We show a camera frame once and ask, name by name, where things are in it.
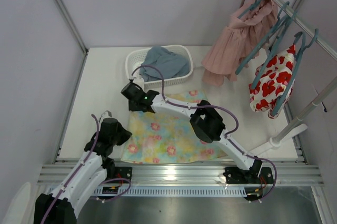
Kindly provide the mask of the pastel floral skirt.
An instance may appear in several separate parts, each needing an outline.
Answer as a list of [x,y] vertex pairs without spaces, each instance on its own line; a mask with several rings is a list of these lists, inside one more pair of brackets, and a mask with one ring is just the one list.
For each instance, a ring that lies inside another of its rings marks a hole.
[[134,164],[185,164],[226,156],[220,147],[200,141],[187,119],[166,113],[131,112],[121,160]]

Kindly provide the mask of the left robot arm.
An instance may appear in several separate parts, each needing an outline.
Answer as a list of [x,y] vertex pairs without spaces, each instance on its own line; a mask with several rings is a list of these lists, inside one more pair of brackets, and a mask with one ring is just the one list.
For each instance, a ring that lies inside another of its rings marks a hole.
[[113,198],[122,194],[119,189],[131,187],[132,168],[119,168],[109,156],[114,146],[131,137],[115,118],[96,120],[96,132],[66,178],[50,193],[40,194],[35,201],[34,223],[76,223],[82,208],[98,186],[111,184],[105,192]]

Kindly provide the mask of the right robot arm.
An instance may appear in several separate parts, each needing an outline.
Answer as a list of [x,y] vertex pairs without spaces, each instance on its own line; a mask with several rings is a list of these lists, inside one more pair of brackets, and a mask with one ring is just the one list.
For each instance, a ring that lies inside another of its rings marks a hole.
[[227,174],[238,175],[247,183],[260,176],[262,160],[253,156],[237,143],[228,131],[217,110],[233,115],[228,110],[211,105],[208,101],[187,103],[168,98],[154,90],[145,92],[132,80],[122,89],[121,94],[128,100],[129,111],[144,113],[165,113],[189,120],[197,138],[207,144],[218,145],[236,164],[234,171]]

